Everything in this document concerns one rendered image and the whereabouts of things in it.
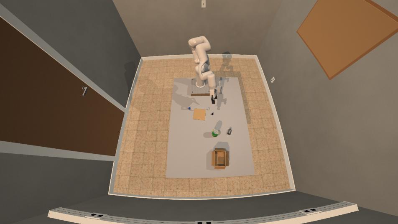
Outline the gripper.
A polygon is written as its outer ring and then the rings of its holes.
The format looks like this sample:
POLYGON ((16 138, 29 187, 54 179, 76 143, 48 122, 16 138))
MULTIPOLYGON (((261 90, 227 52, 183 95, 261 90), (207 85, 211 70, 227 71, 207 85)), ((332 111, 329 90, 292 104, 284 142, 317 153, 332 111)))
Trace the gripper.
POLYGON ((210 89, 209 88, 209 92, 210 92, 210 98, 211 98, 212 104, 215 104, 215 100, 214 99, 217 99, 217 91, 216 91, 216 89, 210 89))

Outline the green drink can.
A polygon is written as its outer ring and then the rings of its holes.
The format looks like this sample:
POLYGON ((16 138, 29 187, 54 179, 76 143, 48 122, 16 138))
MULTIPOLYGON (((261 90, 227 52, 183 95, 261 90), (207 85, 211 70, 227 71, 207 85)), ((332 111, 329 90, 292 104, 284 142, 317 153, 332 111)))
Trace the green drink can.
POLYGON ((219 134, 219 130, 218 129, 214 129, 212 132, 212 136, 216 137, 219 134))

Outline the orange flat square mat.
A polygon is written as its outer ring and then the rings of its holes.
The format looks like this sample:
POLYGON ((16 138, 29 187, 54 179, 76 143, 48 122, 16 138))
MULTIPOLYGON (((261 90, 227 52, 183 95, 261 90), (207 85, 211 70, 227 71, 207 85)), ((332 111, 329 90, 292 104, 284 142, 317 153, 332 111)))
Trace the orange flat square mat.
POLYGON ((206 109, 194 109, 193 119, 205 120, 206 109))

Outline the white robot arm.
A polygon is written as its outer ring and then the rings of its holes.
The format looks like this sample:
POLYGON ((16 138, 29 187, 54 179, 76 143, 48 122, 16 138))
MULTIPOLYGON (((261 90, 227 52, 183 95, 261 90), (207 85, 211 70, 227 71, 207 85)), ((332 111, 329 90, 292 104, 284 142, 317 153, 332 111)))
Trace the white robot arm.
POLYGON ((221 92, 222 85, 216 85, 215 74, 210 70, 209 57, 206 52, 211 50, 211 45, 205 36, 200 36, 192 38, 188 41, 189 47, 193 53, 194 61, 199 64, 195 67, 196 71, 196 86, 198 88, 203 88, 205 86, 206 80, 208 80, 208 85, 210 89, 217 89, 221 92))

